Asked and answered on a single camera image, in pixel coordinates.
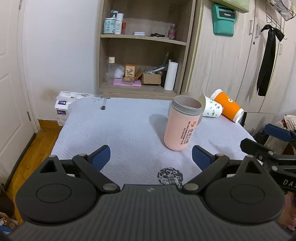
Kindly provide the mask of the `light blue quilted mattress cover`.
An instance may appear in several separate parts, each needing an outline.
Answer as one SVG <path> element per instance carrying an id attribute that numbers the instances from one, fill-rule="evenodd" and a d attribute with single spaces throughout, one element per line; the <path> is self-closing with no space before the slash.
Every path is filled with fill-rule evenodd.
<path id="1" fill-rule="evenodd" d="M 222 153 L 241 160 L 240 142 L 250 134 L 227 118 L 203 118 L 186 149 L 169 150 L 164 134 L 171 107 L 169 100 L 132 98 L 83 98 L 69 106 L 69 116 L 52 154 L 71 159 L 110 147 L 110 160 L 102 174 L 125 184 L 176 184 L 181 186 L 201 172 L 192 160 L 192 148 Z"/>

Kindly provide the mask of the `clear bottle with cork cap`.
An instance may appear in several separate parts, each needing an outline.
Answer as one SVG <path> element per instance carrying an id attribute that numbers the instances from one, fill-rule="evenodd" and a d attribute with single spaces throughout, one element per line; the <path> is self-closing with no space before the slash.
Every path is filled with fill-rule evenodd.
<path id="1" fill-rule="evenodd" d="M 104 82 L 113 81 L 116 69 L 115 57 L 106 57 L 104 64 Z"/>

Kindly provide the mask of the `teal labelled jar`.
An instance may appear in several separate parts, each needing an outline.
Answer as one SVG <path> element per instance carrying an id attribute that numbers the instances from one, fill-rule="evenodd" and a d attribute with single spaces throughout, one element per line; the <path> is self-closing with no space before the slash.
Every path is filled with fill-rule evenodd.
<path id="1" fill-rule="evenodd" d="M 114 34 L 115 22 L 116 19 L 114 18 L 106 18 L 103 25 L 103 34 Z"/>

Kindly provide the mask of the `white door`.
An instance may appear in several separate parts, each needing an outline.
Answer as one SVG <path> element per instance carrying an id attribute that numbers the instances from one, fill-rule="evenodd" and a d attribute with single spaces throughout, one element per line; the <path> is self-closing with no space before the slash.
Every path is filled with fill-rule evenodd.
<path id="1" fill-rule="evenodd" d="M 19 1 L 1 1 L 1 186 L 34 134 L 18 63 Z"/>

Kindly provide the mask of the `wooden bookshelf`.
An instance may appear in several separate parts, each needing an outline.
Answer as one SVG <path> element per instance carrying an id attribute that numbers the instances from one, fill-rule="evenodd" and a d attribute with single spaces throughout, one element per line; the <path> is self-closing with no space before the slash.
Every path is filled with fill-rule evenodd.
<path id="1" fill-rule="evenodd" d="M 183 84 L 197 1 L 101 1 L 98 17 L 96 50 L 97 91 L 103 97 L 127 97 L 172 100 L 183 91 Z M 104 20 L 111 11 L 124 14 L 125 34 L 103 34 Z M 172 24 L 176 38 L 168 38 Z M 115 57 L 117 65 L 154 68 L 165 59 L 177 62 L 178 70 L 173 90 L 160 85 L 141 87 L 113 86 L 104 82 L 105 58 Z"/>

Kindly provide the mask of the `white tissue pack stack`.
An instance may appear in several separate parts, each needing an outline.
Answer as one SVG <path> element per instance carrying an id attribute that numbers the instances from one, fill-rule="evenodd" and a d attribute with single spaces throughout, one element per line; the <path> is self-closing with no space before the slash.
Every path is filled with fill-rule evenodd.
<path id="1" fill-rule="evenodd" d="M 71 91 L 61 91 L 55 102 L 55 110 L 57 115 L 57 123 L 59 126 L 65 125 L 69 116 L 69 105 L 82 98 L 93 98 L 94 94 L 79 93 Z"/>

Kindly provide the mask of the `small cardboard box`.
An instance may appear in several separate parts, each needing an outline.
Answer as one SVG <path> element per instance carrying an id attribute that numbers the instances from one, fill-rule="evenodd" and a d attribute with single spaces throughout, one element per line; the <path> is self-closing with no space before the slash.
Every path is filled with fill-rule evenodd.
<path id="1" fill-rule="evenodd" d="M 144 73 L 142 75 L 142 84 L 144 84 L 144 85 L 160 85 L 161 84 L 161 75 L 160 74 Z"/>

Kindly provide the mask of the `white tube bottle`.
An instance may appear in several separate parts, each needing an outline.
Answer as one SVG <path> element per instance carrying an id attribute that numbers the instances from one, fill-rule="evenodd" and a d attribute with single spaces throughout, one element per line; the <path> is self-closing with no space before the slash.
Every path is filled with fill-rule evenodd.
<path id="1" fill-rule="evenodd" d="M 117 13 L 116 15 L 116 21 L 115 21 L 115 28 L 114 28 L 114 33 L 116 35 L 121 35 L 121 29 L 122 29 L 122 23 L 123 23 L 123 13 Z"/>

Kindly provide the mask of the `white paper towel roll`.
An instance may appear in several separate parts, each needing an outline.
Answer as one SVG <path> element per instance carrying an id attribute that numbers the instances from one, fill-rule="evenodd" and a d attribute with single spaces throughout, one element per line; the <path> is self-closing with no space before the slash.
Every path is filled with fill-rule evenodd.
<path id="1" fill-rule="evenodd" d="M 164 85 L 165 90 L 173 90 L 176 76 L 177 76 L 178 65 L 179 64 L 177 62 L 169 60 L 168 69 L 166 72 L 166 80 Z"/>

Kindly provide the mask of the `orange floral box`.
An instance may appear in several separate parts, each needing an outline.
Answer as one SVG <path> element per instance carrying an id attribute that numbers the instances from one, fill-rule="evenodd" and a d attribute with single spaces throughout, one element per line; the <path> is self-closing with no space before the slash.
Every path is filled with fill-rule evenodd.
<path id="1" fill-rule="evenodd" d="M 126 64 L 125 66 L 125 75 L 123 80 L 126 82 L 133 82 L 135 81 L 135 65 Z"/>

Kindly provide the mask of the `teal hanging pouch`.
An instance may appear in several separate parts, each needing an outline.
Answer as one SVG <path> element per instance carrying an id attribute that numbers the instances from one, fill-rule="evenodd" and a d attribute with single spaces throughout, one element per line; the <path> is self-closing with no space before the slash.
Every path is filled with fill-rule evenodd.
<path id="1" fill-rule="evenodd" d="M 212 4 L 212 19 L 214 35 L 232 37 L 234 23 L 237 20 L 236 11 L 220 4 Z"/>

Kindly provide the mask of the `pink cup with grey rim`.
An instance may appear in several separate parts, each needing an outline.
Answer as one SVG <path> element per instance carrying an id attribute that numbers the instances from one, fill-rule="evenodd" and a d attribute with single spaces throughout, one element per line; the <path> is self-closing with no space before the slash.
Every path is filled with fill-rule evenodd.
<path id="1" fill-rule="evenodd" d="M 179 95 L 171 103 L 164 143 L 173 151 L 184 150 L 202 115 L 202 104 L 189 96 Z"/>

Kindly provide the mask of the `small pink bottle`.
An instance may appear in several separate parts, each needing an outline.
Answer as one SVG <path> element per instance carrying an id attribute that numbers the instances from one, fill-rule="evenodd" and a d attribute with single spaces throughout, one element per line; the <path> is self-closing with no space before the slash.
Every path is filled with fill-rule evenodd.
<path id="1" fill-rule="evenodd" d="M 176 38 L 176 25 L 172 24 L 168 31 L 168 38 L 174 40 Z"/>

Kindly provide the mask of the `orange paper cup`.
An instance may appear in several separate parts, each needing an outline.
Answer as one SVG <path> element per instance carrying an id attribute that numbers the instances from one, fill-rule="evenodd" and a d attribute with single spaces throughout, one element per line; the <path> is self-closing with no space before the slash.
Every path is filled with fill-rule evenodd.
<path id="1" fill-rule="evenodd" d="M 222 114 L 229 120 L 237 123 L 242 118 L 244 110 L 221 89 L 214 91 L 210 99 L 222 105 Z"/>

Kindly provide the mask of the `black hanging ribbon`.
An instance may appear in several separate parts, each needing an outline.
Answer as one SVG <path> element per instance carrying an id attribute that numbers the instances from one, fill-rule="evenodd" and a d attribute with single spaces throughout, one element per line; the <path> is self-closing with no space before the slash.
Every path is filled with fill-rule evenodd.
<path id="1" fill-rule="evenodd" d="M 273 73 L 273 65 L 275 60 L 276 39 L 280 42 L 284 39 L 285 35 L 281 30 L 273 28 L 271 25 L 265 25 L 261 32 L 268 30 L 264 56 L 260 66 L 257 78 L 257 94 L 258 96 L 266 96 L 271 75 Z"/>

